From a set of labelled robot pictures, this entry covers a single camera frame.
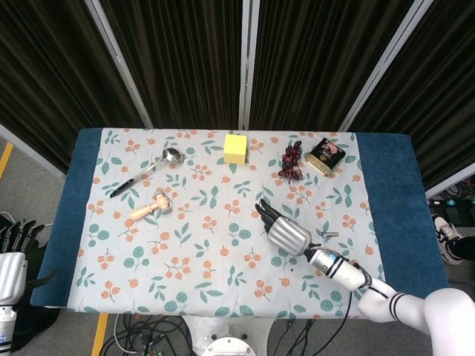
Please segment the aluminium screen post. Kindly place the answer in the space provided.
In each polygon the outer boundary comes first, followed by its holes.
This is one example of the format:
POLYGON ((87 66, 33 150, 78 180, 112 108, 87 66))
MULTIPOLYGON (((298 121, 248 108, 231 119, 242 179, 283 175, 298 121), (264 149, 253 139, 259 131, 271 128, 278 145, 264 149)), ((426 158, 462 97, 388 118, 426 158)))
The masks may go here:
POLYGON ((338 131, 348 131, 358 113, 364 107, 364 104, 370 98, 371 94, 376 89, 401 49, 405 46, 407 40, 411 37, 420 21, 424 18, 433 2, 434 0, 412 1, 399 26, 396 28, 395 33, 387 43, 387 46, 380 55, 375 67, 371 71, 355 101, 338 127, 338 131))
POLYGON ((83 0, 146 129, 154 127, 100 0, 83 0))
POLYGON ((11 142, 16 148, 18 148, 23 154, 29 156, 36 163, 41 165, 46 171, 54 175, 56 178, 65 180, 65 174, 63 174, 58 168, 47 161, 41 154, 30 147, 26 142, 22 141, 12 131, 9 131, 5 126, 0 124, 0 136, 11 142))
POLYGON ((237 129, 250 123, 261 0, 243 0, 240 52, 240 93, 237 129))
POLYGON ((450 178, 447 178, 445 179, 443 182, 435 185, 434 187, 428 189, 426 192, 425 192, 425 196, 429 199, 431 197, 434 197, 438 194, 440 194, 441 192, 455 186, 457 183, 467 179, 467 178, 471 178, 472 175, 464 175, 464 176, 460 176, 460 177, 450 177, 450 178))

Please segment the white black sneaker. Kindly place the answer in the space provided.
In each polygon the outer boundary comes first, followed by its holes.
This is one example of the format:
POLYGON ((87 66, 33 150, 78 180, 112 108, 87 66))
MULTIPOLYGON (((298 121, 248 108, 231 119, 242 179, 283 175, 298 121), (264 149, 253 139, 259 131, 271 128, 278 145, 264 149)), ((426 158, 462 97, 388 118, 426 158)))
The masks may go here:
POLYGON ((456 230, 455 226, 441 215, 433 214, 431 218, 442 259, 448 265, 459 265, 462 262, 462 258, 457 257, 452 251, 452 248, 455 242, 462 239, 462 236, 456 230))

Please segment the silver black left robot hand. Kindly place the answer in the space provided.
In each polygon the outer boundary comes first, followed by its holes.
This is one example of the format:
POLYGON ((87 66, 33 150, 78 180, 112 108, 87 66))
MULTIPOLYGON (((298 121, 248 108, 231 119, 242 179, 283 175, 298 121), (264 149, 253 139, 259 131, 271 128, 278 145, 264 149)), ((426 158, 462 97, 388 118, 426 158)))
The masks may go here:
POLYGON ((35 220, 0 228, 0 306, 16 305, 56 276, 56 269, 39 276, 45 251, 36 238, 44 229, 45 225, 38 225, 35 220))

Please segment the floral fruit print tablecloth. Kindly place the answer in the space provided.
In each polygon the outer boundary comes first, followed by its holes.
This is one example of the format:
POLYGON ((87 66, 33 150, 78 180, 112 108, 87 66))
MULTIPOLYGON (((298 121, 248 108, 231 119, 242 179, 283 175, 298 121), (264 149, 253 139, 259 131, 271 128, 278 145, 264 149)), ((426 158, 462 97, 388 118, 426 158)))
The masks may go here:
POLYGON ((266 238, 255 205, 264 199, 307 229, 315 243, 384 279, 379 242, 353 133, 249 131, 244 165, 224 162, 225 131, 106 128, 85 203, 68 308, 77 312, 218 317, 358 317, 349 294, 266 238), (346 152, 324 177, 304 156, 323 138, 346 152), (301 141, 299 181, 281 178, 281 156, 301 141), (155 163, 165 148, 183 160, 161 162, 129 189, 121 184, 155 163), (132 221, 153 202, 160 212, 132 221), (322 237, 323 231, 338 237, 322 237))

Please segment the power strip with lights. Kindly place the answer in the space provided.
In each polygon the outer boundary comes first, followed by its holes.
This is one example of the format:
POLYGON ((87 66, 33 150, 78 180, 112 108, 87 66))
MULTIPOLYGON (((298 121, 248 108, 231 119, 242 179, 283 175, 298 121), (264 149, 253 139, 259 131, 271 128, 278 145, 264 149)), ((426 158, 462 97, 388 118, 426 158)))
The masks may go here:
POLYGON ((475 200, 456 200, 456 199, 429 199, 428 205, 430 207, 440 207, 440 208, 462 208, 462 207, 475 207, 475 200))

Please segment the yellow cube block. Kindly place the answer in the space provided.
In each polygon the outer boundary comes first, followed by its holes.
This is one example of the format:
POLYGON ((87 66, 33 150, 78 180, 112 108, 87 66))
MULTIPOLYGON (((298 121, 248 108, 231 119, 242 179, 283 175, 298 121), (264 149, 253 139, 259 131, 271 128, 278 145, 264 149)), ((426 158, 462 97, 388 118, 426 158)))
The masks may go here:
POLYGON ((246 136, 227 134, 223 147, 224 162, 227 164, 244 165, 246 161, 246 149, 246 136))

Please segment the black gold tin can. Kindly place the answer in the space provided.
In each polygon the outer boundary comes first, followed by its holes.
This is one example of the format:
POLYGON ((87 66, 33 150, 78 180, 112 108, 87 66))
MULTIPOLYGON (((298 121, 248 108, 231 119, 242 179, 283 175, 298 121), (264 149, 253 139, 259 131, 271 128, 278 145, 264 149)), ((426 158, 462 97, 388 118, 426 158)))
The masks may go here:
POLYGON ((343 149, 323 138, 304 158, 312 168, 328 177, 345 156, 346 152, 343 149))

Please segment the wooden mallet grey caps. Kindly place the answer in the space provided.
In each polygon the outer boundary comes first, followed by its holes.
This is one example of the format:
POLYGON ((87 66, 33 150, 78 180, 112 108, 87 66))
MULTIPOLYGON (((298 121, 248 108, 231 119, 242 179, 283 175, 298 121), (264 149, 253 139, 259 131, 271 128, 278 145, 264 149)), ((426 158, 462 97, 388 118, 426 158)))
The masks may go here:
POLYGON ((161 214, 168 214, 171 210, 172 207, 170 200, 163 194, 156 194, 153 197, 153 202, 151 204, 133 210, 130 213, 129 218, 132 221, 137 221, 152 213, 160 212, 161 214))

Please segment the yellow floor tape strip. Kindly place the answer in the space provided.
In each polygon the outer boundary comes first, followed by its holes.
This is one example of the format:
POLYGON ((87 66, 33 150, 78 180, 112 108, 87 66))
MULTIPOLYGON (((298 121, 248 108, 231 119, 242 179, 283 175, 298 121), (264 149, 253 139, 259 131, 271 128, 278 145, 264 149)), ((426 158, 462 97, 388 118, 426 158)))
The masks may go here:
POLYGON ((7 167, 10 155, 13 151, 13 143, 7 142, 2 155, 0 156, 0 179, 3 177, 5 169, 7 167))
POLYGON ((99 356, 105 342, 105 332, 108 324, 108 314, 100 313, 96 325, 94 342, 91 350, 91 356, 99 356))

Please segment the blue table cover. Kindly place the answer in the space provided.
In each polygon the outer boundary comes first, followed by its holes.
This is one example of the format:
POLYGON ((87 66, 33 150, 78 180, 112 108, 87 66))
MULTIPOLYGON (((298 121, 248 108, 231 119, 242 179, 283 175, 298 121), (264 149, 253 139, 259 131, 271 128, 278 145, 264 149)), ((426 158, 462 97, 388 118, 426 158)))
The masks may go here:
MULTIPOLYGON (((79 133, 40 275, 56 276, 32 296, 36 306, 68 308, 85 203, 89 198, 103 129, 79 133)), ((401 134, 351 133, 358 141, 384 279, 417 297, 448 284, 435 241, 419 166, 410 138, 401 134)))

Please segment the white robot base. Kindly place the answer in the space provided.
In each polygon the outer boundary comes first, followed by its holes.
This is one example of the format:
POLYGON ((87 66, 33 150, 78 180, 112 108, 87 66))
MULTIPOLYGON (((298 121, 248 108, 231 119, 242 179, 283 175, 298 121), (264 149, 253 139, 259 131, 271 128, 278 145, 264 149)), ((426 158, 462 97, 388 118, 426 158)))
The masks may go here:
POLYGON ((274 319, 183 316, 197 356, 267 356, 274 319))

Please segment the dark pleated screen panel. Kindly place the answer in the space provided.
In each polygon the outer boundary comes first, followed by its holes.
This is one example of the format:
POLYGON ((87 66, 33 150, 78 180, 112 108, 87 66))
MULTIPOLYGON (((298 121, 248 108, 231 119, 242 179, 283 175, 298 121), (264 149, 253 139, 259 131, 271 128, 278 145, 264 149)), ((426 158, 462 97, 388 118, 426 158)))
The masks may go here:
POLYGON ((261 0, 249 127, 337 131, 413 0, 261 0))
POLYGON ((143 128, 83 0, 0 0, 0 125, 62 173, 83 128, 143 128))
POLYGON ((434 0, 351 131, 410 136, 426 189, 475 163, 475 0, 434 0))
POLYGON ((155 128, 238 126, 243 0, 101 0, 155 128))

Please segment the dark red grape bunch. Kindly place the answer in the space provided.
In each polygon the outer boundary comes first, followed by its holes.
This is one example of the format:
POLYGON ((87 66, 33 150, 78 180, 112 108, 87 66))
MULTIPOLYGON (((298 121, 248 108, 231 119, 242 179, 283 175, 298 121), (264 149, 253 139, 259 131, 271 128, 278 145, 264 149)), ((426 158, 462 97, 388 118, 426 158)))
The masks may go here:
POLYGON ((299 160, 301 159, 302 148, 301 141, 296 141, 293 145, 286 147, 285 153, 281 156, 282 166, 278 172, 278 176, 286 178, 289 181, 299 181, 303 178, 301 169, 299 168, 299 160))

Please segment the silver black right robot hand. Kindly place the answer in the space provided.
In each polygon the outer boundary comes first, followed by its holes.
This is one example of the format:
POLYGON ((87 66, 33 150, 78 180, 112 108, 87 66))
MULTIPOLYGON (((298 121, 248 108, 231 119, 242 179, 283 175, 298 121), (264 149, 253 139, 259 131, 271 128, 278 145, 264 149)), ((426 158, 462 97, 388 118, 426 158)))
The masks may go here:
POLYGON ((255 205, 268 241, 293 257, 299 257, 312 242, 311 233, 271 207, 264 199, 255 205))

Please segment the dark trouser leg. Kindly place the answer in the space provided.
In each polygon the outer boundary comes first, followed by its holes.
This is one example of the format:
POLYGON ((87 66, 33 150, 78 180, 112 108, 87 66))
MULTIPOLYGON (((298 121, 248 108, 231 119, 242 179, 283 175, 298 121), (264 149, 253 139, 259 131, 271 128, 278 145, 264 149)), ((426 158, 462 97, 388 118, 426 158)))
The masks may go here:
POLYGON ((451 251, 459 259, 475 261, 475 237, 463 237, 452 242, 451 251))

